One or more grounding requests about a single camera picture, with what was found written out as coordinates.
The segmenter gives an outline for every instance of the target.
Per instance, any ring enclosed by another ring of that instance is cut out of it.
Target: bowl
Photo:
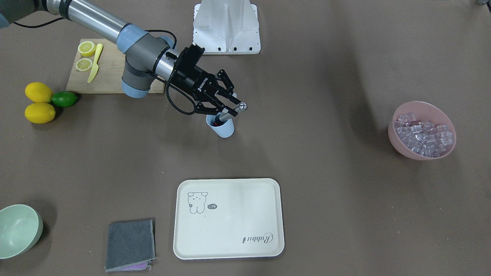
[[[435,126],[445,124],[448,126],[448,130],[453,133],[454,143],[447,146],[447,151],[444,155],[439,157],[426,157],[421,156],[412,150],[410,150],[397,136],[396,129],[394,127],[394,121],[397,120],[397,116],[403,113],[414,112],[416,116],[416,121],[420,120],[430,120]],[[389,140],[392,146],[402,155],[409,157],[415,160],[435,160],[439,158],[443,158],[449,155],[455,147],[455,143],[457,141],[457,134],[455,133],[454,125],[450,121],[450,119],[436,106],[431,105],[425,102],[413,101],[407,102],[399,106],[394,112],[394,116],[392,120],[389,122],[388,127],[389,132]]]
[[[29,250],[41,236],[43,220],[27,205],[16,204],[0,211],[0,259]]]

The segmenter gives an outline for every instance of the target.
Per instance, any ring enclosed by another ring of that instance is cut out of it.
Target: folded cloth
[[[153,219],[109,225],[106,272],[143,270],[155,259]]]

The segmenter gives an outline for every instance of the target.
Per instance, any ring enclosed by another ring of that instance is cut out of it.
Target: blue joint cap
[[[10,25],[8,20],[3,16],[3,14],[0,13],[0,29],[1,28],[6,28]]]
[[[133,87],[127,85],[123,80],[121,80],[121,88],[123,89],[123,92],[126,95],[128,95],[132,98],[136,98],[136,99],[145,97],[148,94],[148,92],[150,91],[150,89],[144,91],[144,90],[138,90],[136,88],[133,88]]]
[[[118,38],[116,39],[116,45],[124,54],[136,41],[146,34],[148,34],[147,31],[142,30],[136,25],[127,25],[119,32]]]
[[[169,44],[169,46],[172,48],[172,46],[174,45],[174,40],[166,35],[163,35],[163,36],[159,36],[159,38],[163,39],[165,42],[167,42],[167,44]]]

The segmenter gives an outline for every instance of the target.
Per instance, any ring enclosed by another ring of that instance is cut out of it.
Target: green bowl
[[[0,211],[0,259],[29,250],[41,236],[43,220],[27,205],[16,204]]]

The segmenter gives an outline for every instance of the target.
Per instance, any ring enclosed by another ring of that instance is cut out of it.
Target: cutting board
[[[121,90],[121,77],[123,76],[125,55],[118,50],[116,44],[100,38],[83,38],[83,41],[92,41],[94,44],[102,43],[104,48],[101,57],[99,58],[99,72],[91,83],[87,83],[90,70],[85,72],[77,71],[75,64],[79,59],[83,58],[77,47],[73,47],[76,54],[73,62],[70,78],[66,90],[75,93],[91,93],[91,94],[111,94],[124,93]],[[160,81],[154,81],[150,86],[149,93],[163,93],[164,84]]]

